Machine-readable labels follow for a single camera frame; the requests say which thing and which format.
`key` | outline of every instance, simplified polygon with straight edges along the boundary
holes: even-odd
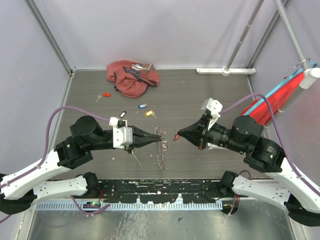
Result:
[[[98,99],[96,100],[97,102],[99,101],[100,98],[102,98],[102,93],[98,95]]]
[[[154,116],[155,119],[157,118],[157,117],[155,116],[155,112],[152,111],[152,110],[147,111],[144,115],[145,115],[146,117]]]

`white bracket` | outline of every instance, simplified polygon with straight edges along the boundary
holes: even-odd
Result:
[[[245,195],[264,201],[284,211],[287,210],[284,203],[287,202],[290,197],[290,192],[285,188],[275,188],[254,182],[241,175],[234,179],[232,191],[238,195]]]
[[[290,191],[305,210],[320,214],[320,197],[301,180],[301,177],[297,176],[286,157],[282,160],[281,169],[282,172],[266,172],[265,174],[281,183]],[[317,184],[308,178],[299,168],[297,170],[306,181],[320,191],[320,187]]]
[[[308,89],[317,79],[320,79],[320,68],[309,68],[303,72],[304,79],[300,82],[302,89]]]
[[[118,121],[119,119],[117,117],[114,117],[114,116],[110,117],[109,126],[115,127],[115,128],[118,127]]]
[[[219,113],[221,112],[222,107],[222,104],[218,100],[213,100],[212,98],[209,98],[203,102],[201,110],[209,110],[212,116],[212,119],[209,122],[208,130],[210,130],[220,118],[221,115]]]
[[[124,149],[125,146],[134,142],[133,130],[131,127],[123,126],[120,128],[113,127],[113,147],[115,149]]]
[[[81,196],[88,191],[87,185],[87,180],[82,175],[67,180],[42,182],[33,188],[33,193],[37,195],[37,198],[32,204],[66,196]]]
[[[67,168],[64,166],[58,166],[59,161],[60,160],[59,160],[58,153],[54,150],[51,150],[47,154],[44,163],[38,169],[34,170],[28,175],[16,180],[12,184],[5,186],[4,188],[1,189],[1,193],[5,195],[4,199],[18,200],[38,184],[58,174],[66,173],[71,170],[70,168]],[[29,171],[35,165],[37,166],[39,162],[40,160],[36,161],[35,163],[25,167],[24,169],[16,173],[4,176],[0,184],[6,183],[9,180],[12,180],[15,177]]]
[[[230,74],[240,74],[240,75],[252,75],[257,71],[255,68],[197,68],[198,74],[222,74],[223,76],[228,76]]]

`gray floor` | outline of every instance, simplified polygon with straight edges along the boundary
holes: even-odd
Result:
[[[59,178],[72,178],[85,172],[96,173],[100,179],[112,178],[216,178],[226,170],[240,172],[250,170],[254,178],[266,177],[264,174],[249,169],[243,163],[243,156],[227,150],[198,150],[184,139],[173,142],[176,130],[196,122],[202,115],[201,105],[204,100],[219,100],[226,108],[250,94],[244,75],[203,75],[195,70],[160,70],[161,83],[158,87],[149,87],[139,98],[127,98],[115,92],[114,84],[106,80],[105,71],[77,71],[72,80],[66,105],[83,108],[104,117],[117,117],[126,111],[125,119],[147,132],[153,133],[155,127],[166,132],[168,151],[164,155],[165,169],[157,163],[156,144],[150,144],[135,151],[138,162],[132,155],[122,150],[94,151],[94,159],[75,170],[60,175]],[[100,93],[111,93],[98,102]],[[148,104],[145,109],[138,105]],[[233,111],[221,116],[218,123],[231,127],[233,120],[249,105],[248,101]],[[153,110],[152,116],[145,117],[145,112]],[[57,143],[70,135],[69,127],[83,114],[64,111],[58,131]],[[107,123],[99,121],[104,129]]]
[[[242,199],[229,217],[219,210],[36,211],[28,240],[294,240],[284,211]]]

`keychain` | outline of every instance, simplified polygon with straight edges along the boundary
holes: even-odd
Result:
[[[152,111],[152,110],[147,111],[144,115],[145,115],[146,117],[154,116],[155,119],[157,118],[157,117],[155,116],[155,112]]]
[[[139,109],[144,109],[146,107],[147,107],[147,104],[141,104],[141,105],[138,106]]]

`purple cable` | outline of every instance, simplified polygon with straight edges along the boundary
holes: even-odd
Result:
[[[0,224],[2,224],[4,221],[6,221],[8,218],[10,218],[12,215],[8,215],[6,216],[4,219],[0,220]]]
[[[60,112],[61,110],[65,110],[65,109],[72,109],[72,110],[76,110],[76,111],[79,111],[81,113],[84,113],[84,114],[87,114],[89,116],[92,116],[96,119],[99,119],[99,120],[102,120],[102,121],[105,121],[105,122],[109,122],[110,119],[109,118],[105,118],[105,117],[102,117],[102,116],[98,116],[92,112],[89,112],[89,111],[86,111],[86,110],[83,110],[79,107],[76,107],[76,106],[61,106],[59,108],[57,108],[56,110],[54,110],[54,112],[51,114],[50,118],[49,118],[49,121],[48,121],[48,124],[46,126],[46,130],[45,130],[45,144],[44,144],[44,152],[43,152],[43,156],[42,156],[42,159],[41,161],[39,162],[38,166],[36,167],[33,167],[31,168],[30,170],[26,171],[25,173],[19,175],[19,176],[16,176],[15,178],[9,180],[7,183],[4,183],[2,185],[0,185],[0,189],[4,188],[5,186],[7,186],[8,184],[12,184],[14,183],[15,181],[27,176],[28,174],[32,173],[34,170],[36,170],[38,167],[40,167],[46,160],[46,157],[47,157],[47,154],[48,154],[48,148],[49,148],[49,132],[50,132],[50,127],[51,127],[51,124],[52,124],[52,121],[55,117],[55,115]]]
[[[243,174],[243,173],[248,173],[249,179],[251,180],[251,173],[250,173],[248,170],[242,170],[241,172],[238,173],[238,175],[241,175],[241,174]],[[230,211],[229,211],[229,214],[228,214],[229,216],[231,216],[231,213],[232,213],[232,211],[233,211],[234,208],[235,208],[236,198],[237,198],[237,195],[235,194],[235,195],[233,196],[232,207],[231,207],[231,209],[230,209]]]
[[[238,175],[241,175],[243,173],[247,173],[249,175],[249,179],[251,180],[251,173],[248,170],[242,170],[241,172],[238,173]]]
[[[283,151],[284,151],[284,153],[285,153],[285,156],[286,156],[286,158],[287,158],[287,160],[288,160],[288,163],[289,163],[290,167],[292,168],[292,170],[294,171],[294,173],[297,175],[297,177],[298,177],[299,179],[301,179],[302,182],[304,182],[315,194],[317,194],[317,195],[320,197],[320,192],[319,192],[314,186],[312,186],[307,180],[305,180],[305,179],[303,178],[303,176],[302,176],[302,175],[300,174],[300,172],[297,170],[296,165],[295,165],[294,162],[291,160],[291,157],[289,156],[289,151],[288,151],[288,149],[286,148],[286,146],[285,146],[285,144],[284,144],[284,141],[282,140],[282,137],[281,137],[281,135],[280,135],[280,133],[279,133],[279,130],[278,130],[279,127],[278,127],[278,124],[277,124],[277,121],[276,121],[274,112],[273,112],[272,107],[271,107],[271,105],[270,105],[270,102],[269,102],[269,100],[266,98],[266,96],[264,96],[263,94],[260,94],[260,93],[252,93],[252,94],[250,94],[250,95],[248,95],[248,96],[245,96],[244,98],[240,99],[240,100],[237,101],[236,103],[232,104],[232,105],[231,105],[230,107],[228,107],[227,109],[222,110],[221,112],[219,112],[219,114],[221,114],[221,115],[222,115],[222,114],[225,114],[226,112],[228,112],[228,111],[230,111],[231,109],[233,109],[235,106],[243,103],[245,100],[248,100],[248,99],[251,99],[251,98],[257,97],[257,96],[263,98],[263,100],[265,101],[266,105],[268,106],[268,109],[269,109],[269,111],[270,111],[271,118],[272,118],[272,121],[273,121],[273,126],[274,126],[274,129],[275,129],[275,132],[276,132],[276,134],[277,134],[277,136],[278,136],[279,142],[280,142],[280,144],[281,144],[281,146],[282,146],[282,149],[283,149]]]

